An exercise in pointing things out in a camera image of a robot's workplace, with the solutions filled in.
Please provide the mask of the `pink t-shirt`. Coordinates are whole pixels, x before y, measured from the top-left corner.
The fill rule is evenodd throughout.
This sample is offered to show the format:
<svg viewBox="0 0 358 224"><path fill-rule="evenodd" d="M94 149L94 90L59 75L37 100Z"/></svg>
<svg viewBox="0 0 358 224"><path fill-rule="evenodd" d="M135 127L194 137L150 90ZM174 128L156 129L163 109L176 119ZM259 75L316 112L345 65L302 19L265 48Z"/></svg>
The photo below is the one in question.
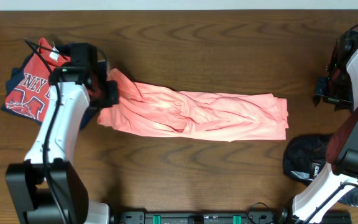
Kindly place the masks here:
<svg viewBox="0 0 358 224"><path fill-rule="evenodd" d="M239 95L175 91L132 82L118 69L119 103L101 110L98 124L144 137L207 141L284 140L287 100L271 93Z"/></svg>

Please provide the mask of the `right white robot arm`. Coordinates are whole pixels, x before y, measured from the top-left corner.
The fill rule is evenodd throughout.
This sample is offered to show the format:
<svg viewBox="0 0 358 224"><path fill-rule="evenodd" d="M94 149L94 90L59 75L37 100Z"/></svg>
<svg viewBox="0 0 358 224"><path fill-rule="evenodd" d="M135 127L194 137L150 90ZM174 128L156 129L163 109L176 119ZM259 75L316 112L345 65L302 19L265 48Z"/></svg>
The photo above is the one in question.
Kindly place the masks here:
<svg viewBox="0 0 358 224"><path fill-rule="evenodd" d="M328 210L338 201L358 204L358 31L349 29L337 39L326 70L314 104L323 101L351 113L333 134L299 136L288 144L285 174L307 188L291 199L278 223L347 223L348 215Z"/></svg>

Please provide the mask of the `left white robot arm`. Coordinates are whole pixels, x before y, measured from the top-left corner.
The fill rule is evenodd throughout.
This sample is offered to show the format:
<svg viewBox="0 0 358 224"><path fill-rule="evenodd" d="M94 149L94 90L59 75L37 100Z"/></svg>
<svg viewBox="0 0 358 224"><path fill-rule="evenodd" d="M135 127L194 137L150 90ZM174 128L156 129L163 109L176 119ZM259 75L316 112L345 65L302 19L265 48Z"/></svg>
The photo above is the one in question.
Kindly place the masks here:
<svg viewBox="0 0 358 224"><path fill-rule="evenodd" d="M107 79L109 62L64 65L51 75L50 103L39 134L21 164L9 164L6 183L21 223L109 224L110 208L89 199L73 167L80 123L92 104L88 90L101 90L95 104L117 103L117 84Z"/></svg>

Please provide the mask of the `black patterned garment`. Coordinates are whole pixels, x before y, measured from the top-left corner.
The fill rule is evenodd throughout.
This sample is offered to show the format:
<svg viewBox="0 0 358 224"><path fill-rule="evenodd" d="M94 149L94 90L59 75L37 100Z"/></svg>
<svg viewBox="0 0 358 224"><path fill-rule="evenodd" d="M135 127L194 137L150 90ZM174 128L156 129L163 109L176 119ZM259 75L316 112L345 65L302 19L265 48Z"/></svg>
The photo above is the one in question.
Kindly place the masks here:
<svg viewBox="0 0 358 224"><path fill-rule="evenodd" d="M326 163L330 138L330 134L306 134L293 138L283 153L283 173L305 186L310 185ZM350 190L338 202L358 208L358 189Z"/></svg>

